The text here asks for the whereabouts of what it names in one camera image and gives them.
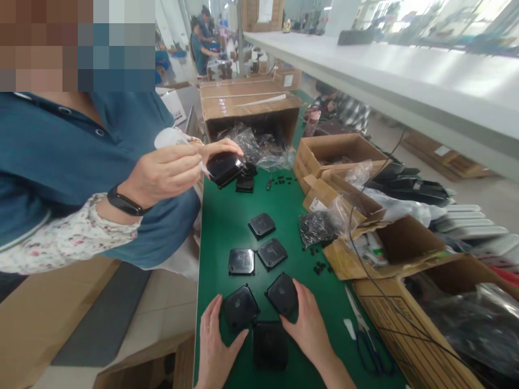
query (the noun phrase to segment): green workbench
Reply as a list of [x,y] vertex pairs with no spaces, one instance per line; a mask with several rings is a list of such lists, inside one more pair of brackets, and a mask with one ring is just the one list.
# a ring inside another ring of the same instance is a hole
[[[296,91],[306,103],[311,98],[304,92]],[[301,118],[297,123],[293,145],[297,147],[304,126]],[[298,229],[298,216],[306,213],[303,208],[304,195],[292,171],[274,173],[270,191],[266,190],[270,173],[258,169],[255,177],[254,193],[236,193],[234,184],[219,190],[216,185],[204,186],[203,218],[202,218],[202,247],[200,252],[200,276],[198,282],[196,346],[195,346],[195,384],[198,380],[199,361],[199,325],[200,318],[210,301],[221,293],[223,298],[236,291],[240,286],[249,284],[250,289],[259,305],[261,313],[258,320],[276,320],[279,316],[267,301],[264,292],[279,274],[284,271],[306,285],[315,295],[321,310],[324,323],[328,330],[331,344],[344,362],[353,381],[359,389],[369,388],[405,388],[402,373],[397,372],[392,377],[376,378],[368,375],[362,368],[357,354],[356,343],[350,338],[344,326],[343,319],[351,318],[356,328],[356,320],[341,282],[333,273],[327,270],[319,276],[313,268],[317,261],[326,262],[322,251],[314,256],[310,250],[302,251],[302,243]],[[282,185],[276,185],[277,176],[292,177],[292,183],[287,180]],[[257,241],[247,223],[260,213],[267,213],[276,223],[276,231],[260,241]],[[228,260],[231,249],[257,249],[271,238],[277,238],[288,252],[288,258],[267,272],[256,256],[255,276],[229,276]],[[361,307],[368,324],[371,321]],[[297,312],[291,316],[294,322]],[[235,335],[230,333],[223,315],[220,313],[220,329],[222,339],[228,346]],[[297,344],[289,337],[289,362],[284,372],[259,371],[252,363],[252,336],[247,336],[231,370],[226,388],[324,388],[324,382],[317,370]]]

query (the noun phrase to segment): white countertop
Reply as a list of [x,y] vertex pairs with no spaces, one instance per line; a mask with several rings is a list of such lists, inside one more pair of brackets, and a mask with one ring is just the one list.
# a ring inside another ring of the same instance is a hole
[[245,39],[519,182],[519,59],[281,32]]

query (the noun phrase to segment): black cable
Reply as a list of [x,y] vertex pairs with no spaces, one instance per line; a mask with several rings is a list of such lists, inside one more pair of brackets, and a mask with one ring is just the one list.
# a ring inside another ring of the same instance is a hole
[[[385,168],[385,165],[386,163],[391,159],[391,157],[393,156],[393,153],[395,152],[395,150],[398,148],[398,146],[400,146],[400,143],[402,142],[402,139],[404,138],[404,134],[406,132],[406,129],[404,129],[402,131],[402,135],[400,136],[400,139],[398,140],[398,143],[396,144],[395,148],[389,153],[387,159],[385,160],[384,164],[380,167],[380,169],[378,169],[378,171],[373,175],[373,177],[376,177],[377,174],[379,174],[382,169]],[[368,179],[368,181],[366,181],[366,183],[364,184],[364,186],[362,187],[362,190],[361,190],[361,193],[360,195],[362,195],[362,193],[364,192],[364,189],[366,189],[366,185],[368,184],[368,182],[371,180]],[[351,218],[353,216],[353,213],[355,212],[355,209],[357,209],[357,206],[353,206],[353,208],[351,209],[351,213],[350,213],[350,218],[349,218],[349,221],[348,221],[348,225],[351,226]],[[366,265],[364,264],[364,261],[362,260],[361,256],[359,255],[358,251],[357,251],[357,247],[355,246],[355,243],[353,241],[353,238],[351,236],[351,229],[348,229],[348,235],[349,235],[349,238],[350,238],[350,242],[351,242],[351,245],[353,246],[353,249],[355,250],[355,254],[357,254],[357,258],[358,258],[358,261],[361,263],[362,267],[364,268],[364,271],[366,272],[366,275],[368,276],[369,280],[373,283],[373,285],[375,285],[375,287],[378,289],[378,291],[381,293],[381,295],[387,300],[387,302],[389,303],[389,305],[393,308],[393,310],[399,314],[400,316],[402,316],[417,332],[419,332],[420,334],[422,334],[423,336],[425,336],[429,341],[431,341],[433,344],[435,344],[436,346],[438,346],[439,348],[441,348],[444,352],[446,352],[447,354],[449,354],[451,357],[453,357],[454,359],[456,359],[457,361],[461,362],[466,368],[468,368],[470,371],[472,371],[472,373],[474,373],[476,376],[478,376],[480,379],[483,379],[483,381],[485,381],[488,385],[490,385],[492,388],[494,389],[498,389],[497,386],[495,386],[492,382],[490,382],[485,376],[483,376],[482,374],[480,374],[477,370],[475,370],[474,368],[472,368],[468,363],[466,363],[463,359],[461,359],[460,357],[458,357],[455,353],[451,352],[451,350],[447,349],[446,347],[442,346],[440,343],[438,343],[437,341],[435,341],[428,333],[426,333],[425,331],[422,331],[420,328],[418,328],[418,326],[416,324],[414,324],[406,315],[403,314],[403,312],[400,310],[400,308],[398,308],[395,303],[393,303],[393,301],[391,301],[389,299],[389,297],[382,291],[382,289],[379,287],[379,285],[377,284],[377,282],[375,282],[375,280],[373,280],[373,278],[371,277],[371,275],[369,274],[368,270],[366,269]]]

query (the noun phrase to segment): black-handled scissors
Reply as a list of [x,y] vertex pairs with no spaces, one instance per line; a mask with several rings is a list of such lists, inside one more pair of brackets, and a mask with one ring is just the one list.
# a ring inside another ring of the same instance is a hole
[[[391,354],[386,348],[384,342],[377,335],[371,332],[360,311],[358,310],[357,303],[353,299],[353,296],[348,287],[345,285],[344,288],[348,294],[351,308],[353,309],[355,317],[357,318],[358,331],[356,332],[356,342],[358,356],[361,360],[362,367],[364,367],[364,370],[366,370],[369,374],[376,377],[380,377],[382,375],[391,376],[395,374],[395,362],[393,361],[393,358],[391,357]],[[361,351],[361,342],[364,345],[364,348],[366,348],[369,352],[372,366],[374,366],[373,368],[369,368],[368,364],[366,363],[367,361],[364,359],[365,352]],[[381,357],[381,351],[384,351],[386,354],[387,360],[389,361],[389,366],[384,365],[383,359]]]

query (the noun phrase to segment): white glue bottle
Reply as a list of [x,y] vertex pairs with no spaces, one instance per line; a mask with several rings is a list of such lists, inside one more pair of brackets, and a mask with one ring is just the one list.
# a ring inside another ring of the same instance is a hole
[[369,251],[378,259],[385,259],[384,248],[376,232],[366,232],[368,238]]

